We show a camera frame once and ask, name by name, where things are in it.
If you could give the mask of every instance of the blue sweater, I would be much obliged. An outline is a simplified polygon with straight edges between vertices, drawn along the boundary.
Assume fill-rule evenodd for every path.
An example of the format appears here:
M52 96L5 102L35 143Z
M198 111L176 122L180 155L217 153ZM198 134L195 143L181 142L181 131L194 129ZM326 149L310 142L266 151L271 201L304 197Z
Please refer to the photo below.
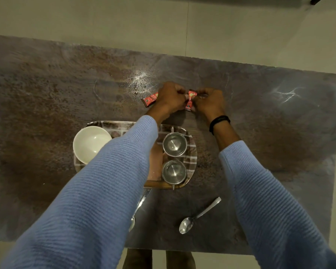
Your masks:
M17 240L2 267L116 268L157 137L156 122L143 116L105 145ZM336 268L335 253L309 215L243 141L219 158L262 268Z

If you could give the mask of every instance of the red candy wrapper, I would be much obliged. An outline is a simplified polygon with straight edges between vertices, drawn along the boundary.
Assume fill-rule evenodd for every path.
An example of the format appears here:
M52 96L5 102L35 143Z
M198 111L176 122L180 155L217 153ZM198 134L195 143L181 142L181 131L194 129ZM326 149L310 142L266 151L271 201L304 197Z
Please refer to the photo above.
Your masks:
M189 96L189 99L188 99L188 103L186 105L186 110L187 111L192 111L191 108L192 108L192 105L193 105L193 102L192 102L192 96L197 96L197 92L194 91L194 90L189 90L188 92L188 96Z
M146 98L141 98L142 102L144 103L144 106L148 108L151 104L153 104L158 97L158 93L156 92L155 94L152 94Z

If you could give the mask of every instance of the left hand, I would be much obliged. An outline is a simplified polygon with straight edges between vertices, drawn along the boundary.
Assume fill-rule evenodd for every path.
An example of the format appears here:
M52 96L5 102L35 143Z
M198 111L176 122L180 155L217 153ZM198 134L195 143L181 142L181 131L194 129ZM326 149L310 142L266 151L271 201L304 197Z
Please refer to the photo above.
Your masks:
M152 116L157 124L161 124L171 113L184 109L187 100L188 94L183 86L166 82L158 90L157 100L148 110L147 115Z

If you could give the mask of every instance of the white bowl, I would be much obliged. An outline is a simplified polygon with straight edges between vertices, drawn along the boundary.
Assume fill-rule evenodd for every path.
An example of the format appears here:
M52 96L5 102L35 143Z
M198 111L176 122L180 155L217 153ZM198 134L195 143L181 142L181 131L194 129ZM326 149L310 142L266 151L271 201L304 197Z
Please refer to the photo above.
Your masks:
M111 135L102 127L88 126L73 139L73 152L80 162L88 164L110 140Z

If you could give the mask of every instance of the tiled floor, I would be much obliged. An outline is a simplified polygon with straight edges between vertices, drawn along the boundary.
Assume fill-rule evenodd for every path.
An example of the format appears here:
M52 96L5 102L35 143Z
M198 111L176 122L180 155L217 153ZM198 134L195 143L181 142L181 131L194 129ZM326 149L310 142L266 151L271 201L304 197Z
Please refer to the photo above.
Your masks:
M177 0L0 0L0 34L336 73L336 0L295 8ZM331 225L330 245L336 251L336 178ZM0 243L0 257L10 246ZM194 257L197 268L258 268L250 256ZM165 268L163 251L155 251L153 259L154 268Z

